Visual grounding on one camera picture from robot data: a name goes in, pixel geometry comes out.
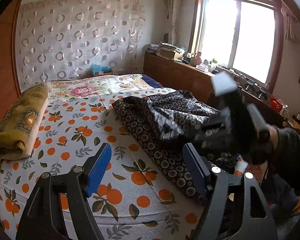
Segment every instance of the floral quilt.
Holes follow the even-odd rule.
[[[106,75],[85,78],[73,81],[52,81],[46,83],[49,101],[62,98],[63,101],[71,98],[87,96],[109,95],[118,92],[151,89],[141,74],[127,74],[121,76]]]
[[[50,102],[31,156],[1,165],[0,218],[6,234],[16,238],[26,201],[43,172],[53,176],[68,173],[107,142],[111,161],[98,190],[88,199],[104,239],[189,239],[203,207],[165,178],[112,107],[119,98],[173,91],[147,89]],[[61,195],[60,201],[68,235],[77,239],[66,195]]]

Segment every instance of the dark floral clothing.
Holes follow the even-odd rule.
[[[127,131],[186,196],[199,197],[182,157],[185,143],[192,142],[200,155],[228,172],[236,163],[238,156],[208,151],[198,141],[202,134],[208,137],[219,131],[218,127],[202,131],[201,125],[220,112],[197,101],[189,91],[144,98],[130,96],[117,100],[113,107]]]

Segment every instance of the window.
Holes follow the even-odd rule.
[[[216,59],[260,86],[273,81],[279,42],[277,1],[199,1],[189,51],[200,51],[204,59]]]

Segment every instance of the blue tissue box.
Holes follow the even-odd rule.
[[[91,71],[94,77],[112,75],[112,69],[109,66],[102,67],[97,64],[91,64]]]

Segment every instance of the wooden wardrobe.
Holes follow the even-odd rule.
[[[15,26],[21,0],[13,0],[0,16],[0,121],[20,95],[15,73]]]

